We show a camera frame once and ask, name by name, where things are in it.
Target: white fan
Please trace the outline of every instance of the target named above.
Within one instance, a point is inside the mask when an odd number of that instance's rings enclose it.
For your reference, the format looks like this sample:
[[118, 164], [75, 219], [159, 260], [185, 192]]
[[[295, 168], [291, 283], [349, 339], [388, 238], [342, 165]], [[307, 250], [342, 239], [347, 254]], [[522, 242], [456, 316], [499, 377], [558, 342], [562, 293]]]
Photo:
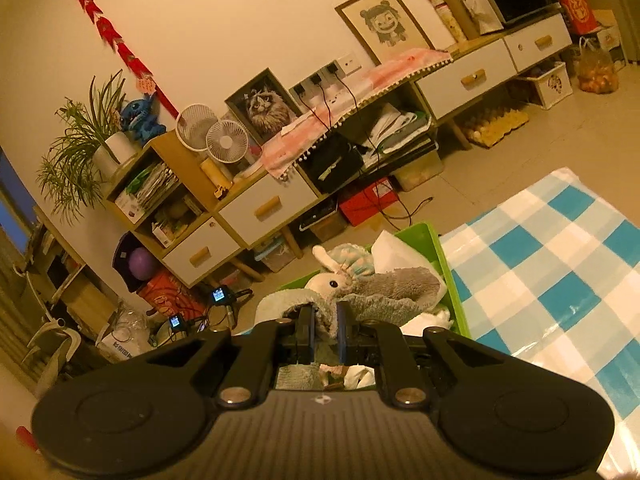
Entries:
[[235, 121], [218, 121], [207, 132], [209, 155], [224, 164], [237, 162], [247, 154], [249, 134]]
[[206, 105], [189, 105], [178, 115], [175, 131], [185, 148], [192, 152], [207, 151], [207, 132], [218, 122], [213, 110]]

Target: wooden picture frame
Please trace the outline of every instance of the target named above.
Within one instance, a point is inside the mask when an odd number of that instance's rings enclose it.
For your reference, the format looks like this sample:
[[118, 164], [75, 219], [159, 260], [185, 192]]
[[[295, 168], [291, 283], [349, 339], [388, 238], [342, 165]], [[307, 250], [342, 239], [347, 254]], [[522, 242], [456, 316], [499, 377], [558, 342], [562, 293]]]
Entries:
[[335, 10], [376, 65], [409, 48], [433, 48], [402, 0], [349, 0]]
[[301, 115], [295, 101], [268, 68], [242, 85], [225, 103], [259, 144]]

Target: pink cloth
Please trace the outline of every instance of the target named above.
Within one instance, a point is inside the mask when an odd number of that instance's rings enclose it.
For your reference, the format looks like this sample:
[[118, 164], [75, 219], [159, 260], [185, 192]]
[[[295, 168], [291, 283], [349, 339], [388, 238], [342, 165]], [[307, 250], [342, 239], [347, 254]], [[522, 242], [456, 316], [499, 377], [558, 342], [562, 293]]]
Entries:
[[[356, 75], [355, 78], [350, 78], [347, 84], [356, 96], [358, 106], [361, 106], [375, 98], [377, 94], [404, 82], [410, 76], [421, 72], [432, 72], [437, 66], [443, 66], [451, 61], [451, 56], [447, 52], [412, 48], [396, 58], [363, 72], [359, 77]], [[346, 89], [338, 92], [329, 102], [329, 106], [334, 125], [339, 124], [355, 111], [353, 97]], [[308, 112], [284, 128], [285, 135], [279, 132], [262, 147], [260, 162], [275, 178], [281, 178], [286, 174], [292, 163], [326, 133], [324, 124], [329, 125], [328, 108], [322, 103], [314, 111], [320, 120]]]

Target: blue and white checkered tablecloth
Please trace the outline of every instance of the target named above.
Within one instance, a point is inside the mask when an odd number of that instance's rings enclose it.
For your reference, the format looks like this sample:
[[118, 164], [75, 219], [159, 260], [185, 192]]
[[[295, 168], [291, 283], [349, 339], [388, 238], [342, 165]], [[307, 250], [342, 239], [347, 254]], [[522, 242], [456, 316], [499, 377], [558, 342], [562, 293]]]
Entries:
[[639, 470], [640, 230], [563, 168], [440, 241], [472, 337], [596, 390], [598, 471]]

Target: tile floor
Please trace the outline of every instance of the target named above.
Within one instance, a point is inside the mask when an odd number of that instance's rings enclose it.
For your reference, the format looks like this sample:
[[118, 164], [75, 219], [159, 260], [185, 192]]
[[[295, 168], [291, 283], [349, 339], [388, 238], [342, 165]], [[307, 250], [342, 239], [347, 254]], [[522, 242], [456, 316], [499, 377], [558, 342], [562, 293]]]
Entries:
[[[415, 214], [414, 221], [432, 222], [441, 234], [447, 233], [567, 166], [585, 185], [640, 225], [640, 68], [625, 68], [620, 79], [620, 89], [613, 94], [587, 94], [574, 87], [574, 94], [551, 110], [527, 107], [529, 123], [488, 150], [475, 146], [462, 151], [447, 134], [439, 152], [444, 172], [411, 192], [401, 193], [409, 210], [433, 196], [433, 201]], [[390, 216], [405, 214], [399, 204], [385, 212]], [[400, 228], [408, 225], [408, 221], [395, 223]], [[347, 228], [325, 247], [344, 242], [370, 244], [382, 229], [394, 231], [378, 214], [358, 227]], [[304, 258], [277, 274], [268, 274], [263, 283], [254, 283], [254, 298], [240, 308], [234, 332], [253, 325], [261, 298], [317, 268], [310, 248], [306, 248]], [[219, 319], [216, 313], [212, 319]]]

